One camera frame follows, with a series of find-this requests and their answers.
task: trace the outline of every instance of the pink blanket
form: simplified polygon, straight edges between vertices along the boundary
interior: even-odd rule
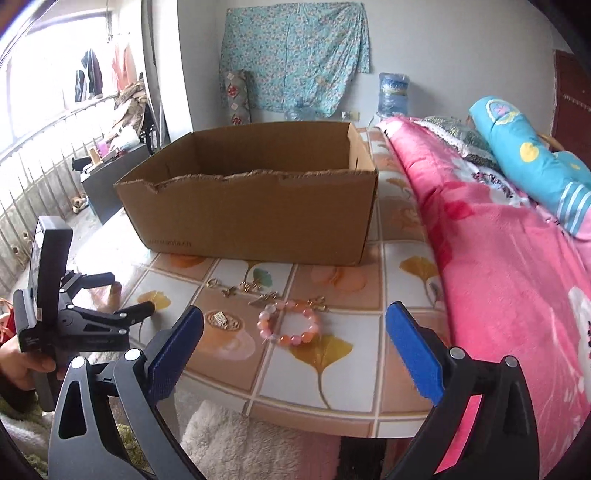
[[[409,119],[378,126],[418,197],[453,343],[472,358],[498,362],[511,354],[521,363],[544,476],[590,410],[591,280],[571,240],[502,175],[462,160]],[[440,469],[462,451],[478,408],[473,400]]]

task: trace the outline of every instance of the open cardboard box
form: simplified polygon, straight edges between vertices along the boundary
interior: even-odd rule
[[[378,173],[343,122],[278,122],[194,132],[115,189],[152,250],[355,265]]]

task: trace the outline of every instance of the door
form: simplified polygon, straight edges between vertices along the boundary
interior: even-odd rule
[[[591,168],[591,79],[571,53],[556,50],[552,136]]]

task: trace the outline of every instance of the table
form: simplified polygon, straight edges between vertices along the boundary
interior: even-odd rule
[[[378,201],[361,264],[327,267],[157,254],[137,237],[123,210],[83,247],[74,267],[87,274],[112,271],[121,297],[109,287],[82,291],[74,303],[103,311],[151,300],[156,313],[130,330],[136,346],[170,327],[189,304],[205,316],[204,333],[184,375],[204,398],[282,426],[355,437],[411,437],[431,404],[420,397],[384,329],[387,305],[401,300],[419,324],[449,344],[439,273],[402,168],[382,134],[365,133],[380,168]],[[225,297],[210,288],[242,281],[284,299],[326,299],[322,336],[293,350],[262,341],[258,296]],[[212,317],[224,312],[236,328]],[[299,334],[306,322],[287,313],[275,330]]]

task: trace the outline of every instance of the window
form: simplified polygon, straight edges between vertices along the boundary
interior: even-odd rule
[[[1,149],[76,106],[76,71],[90,48],[99,60],[103,94],[115,93],[105,15],[50,25],[19,42],[4,75],[0,70],[0,111],[9,112],[0,116]]]

